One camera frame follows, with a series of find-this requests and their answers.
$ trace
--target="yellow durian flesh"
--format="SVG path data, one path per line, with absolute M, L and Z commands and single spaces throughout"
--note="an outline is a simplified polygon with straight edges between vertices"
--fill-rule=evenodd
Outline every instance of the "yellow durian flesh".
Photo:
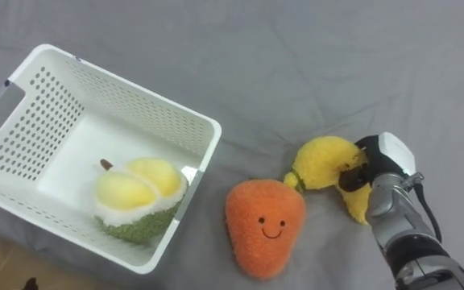
M 153 183 L 163 197 L 170 197 L 180 189 L 182 182 L 180 173 L 167 160 L 138 158 L 129 162 L 126 168 L 135 175 Z
M 128 210 L 150 205 L 157 199 L 153 189 L 140 179 L 123 172 L 108 171 L 99 176 L 97 199 L 111 209 Z

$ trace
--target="plush durian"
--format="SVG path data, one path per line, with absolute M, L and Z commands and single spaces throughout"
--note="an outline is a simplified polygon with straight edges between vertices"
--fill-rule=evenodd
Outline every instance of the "plush durian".
M 94 215 L 103 230 L 128 242 L 146 243 L 171 223 L 188 187 L 165 159 L 143 157 L 122 166 L 102 159 Z

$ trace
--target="green spiky durian rind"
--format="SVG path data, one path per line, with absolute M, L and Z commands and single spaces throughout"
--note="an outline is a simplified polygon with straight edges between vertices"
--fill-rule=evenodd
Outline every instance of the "green spiky durian rind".
M 166 231 L 179 206 L 180 201 L 170 209 L 148 214 L 136 222 L 121 226 L 105 225 L 99 217 L 96 217 L 96 220 L 107 234 L 115 238 L 136 244 L 145 244 Z

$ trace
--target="carrot smile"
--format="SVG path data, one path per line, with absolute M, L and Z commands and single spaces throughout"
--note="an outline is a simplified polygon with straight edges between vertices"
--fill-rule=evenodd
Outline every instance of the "carrot smile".
M 263 229 L 263 234 L 264 234 L 264 236 L 266 238 L 278 238 L 282 234 L 282 230 L 275 237 L 271 237 L 271 236 L 267 235 L 266 232 L 264 231 L 264 229 Z

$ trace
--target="wooden floor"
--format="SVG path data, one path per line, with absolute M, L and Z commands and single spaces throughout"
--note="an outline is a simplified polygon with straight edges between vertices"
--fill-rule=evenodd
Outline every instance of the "wooden floor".
M 39 290 L 118 290 L 94 277 L 50 264 L 0 238 L 0 290 L 19 290 L 31 277 Z

